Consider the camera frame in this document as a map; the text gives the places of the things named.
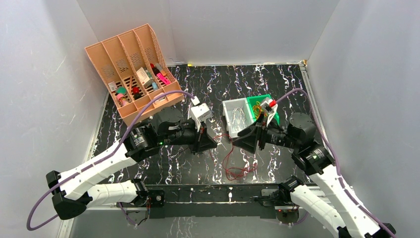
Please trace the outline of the white perforated filament spool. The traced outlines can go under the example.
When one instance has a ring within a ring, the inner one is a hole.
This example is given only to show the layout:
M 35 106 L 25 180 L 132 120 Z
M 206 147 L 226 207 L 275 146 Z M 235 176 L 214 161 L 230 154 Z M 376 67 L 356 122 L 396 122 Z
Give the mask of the white perforated filament spool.
M 194 107 L 193 103 L 191 102 L 188 106 L 188 113 L 187 113 L 187 119 L 193 118 L 192 108 Z

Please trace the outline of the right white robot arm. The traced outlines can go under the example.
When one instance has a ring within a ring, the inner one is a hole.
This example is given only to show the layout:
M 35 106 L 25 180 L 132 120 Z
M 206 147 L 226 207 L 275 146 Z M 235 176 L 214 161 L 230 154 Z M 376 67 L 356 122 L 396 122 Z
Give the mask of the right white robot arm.
M 349 190 L 337 174 L 337 164 L 329 151 L 314 140 L 316 126 L 303 113 L 291 116 L 286 129 L 268 123 L 263 116 L 239 132 L 233 145 L 255 153 L 267 143 L 292 149 L 295 164 L 320 188 L 325 202 L 295 176 L 282 182 L 278 190 L 259 199 L 298 205 L 316 218 L 336 238 L 394 238 L 396 230 L 390 223 L 381 223 Z

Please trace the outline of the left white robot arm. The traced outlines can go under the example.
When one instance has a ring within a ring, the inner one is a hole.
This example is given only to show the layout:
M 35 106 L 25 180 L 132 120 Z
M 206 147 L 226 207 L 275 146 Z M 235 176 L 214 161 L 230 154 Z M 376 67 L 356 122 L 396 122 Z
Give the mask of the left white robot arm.
M 182 120 L 180 111 L 164 108 L 151 121 L 135 124 L 124 140 L 91 160 L 62 173 L 49 172 L 46 179 L 58 216 L 68 220 L 87 208 L 112 203 L 162 206 L 164 192 L 148 190 L 139 178 L 112 184 L 101 182 L 123 168 L 158 154 L 164 145 L 187 145 L 193 154 L 216 148 L 217 143 L 208 135 L 205 124 L 211 117 L 208 106 L 193 106 L 188 115 L 187 120 Z

